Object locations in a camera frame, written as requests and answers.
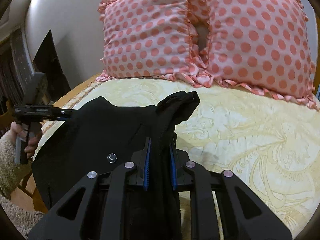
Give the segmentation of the fuzzy beige sleeve forearm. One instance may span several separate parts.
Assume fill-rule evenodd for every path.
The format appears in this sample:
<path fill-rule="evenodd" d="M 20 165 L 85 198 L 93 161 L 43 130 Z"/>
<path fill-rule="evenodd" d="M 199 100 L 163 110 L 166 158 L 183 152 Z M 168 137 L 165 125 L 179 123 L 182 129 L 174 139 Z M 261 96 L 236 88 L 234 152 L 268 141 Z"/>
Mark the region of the fuzzy beige sleeve forearm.
<path fill-rule="evenodd" d="M 43 218 L 40 211 L 26 211 L 11 202 L 11 193 L 16 190 L 21 180 L 31 171 L 31 165 L 15 164 L 15 144 L 10 140 L 10 134 L 1 137 L 0 145 L 0 185 L 1 206 L 16 229 L 28 238 L 31 229 Z"/>

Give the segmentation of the person's left hand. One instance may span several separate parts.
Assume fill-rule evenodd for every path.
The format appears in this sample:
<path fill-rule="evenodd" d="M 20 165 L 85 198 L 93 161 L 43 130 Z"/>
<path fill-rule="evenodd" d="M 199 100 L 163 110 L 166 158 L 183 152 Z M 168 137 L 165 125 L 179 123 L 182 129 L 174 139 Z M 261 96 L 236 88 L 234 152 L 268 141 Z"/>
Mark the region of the person's left hand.
<path fill-rule="evenodd" d="M 28 139 L 28 145 L 25 147 L 24 152 L 28 159 L 34 156 L 35 151 L 39 145 L 40 139 L 42 138 L 42 129 L 36 131 L 35 136 Z M 16 144 L 16 138 L 25 140 L 27 138 L 27 132 L 23 127 L 17 124 L 15 121 L 11 123 L 10 130 L 7 132 L 7 138 L 12 144 Z"/>

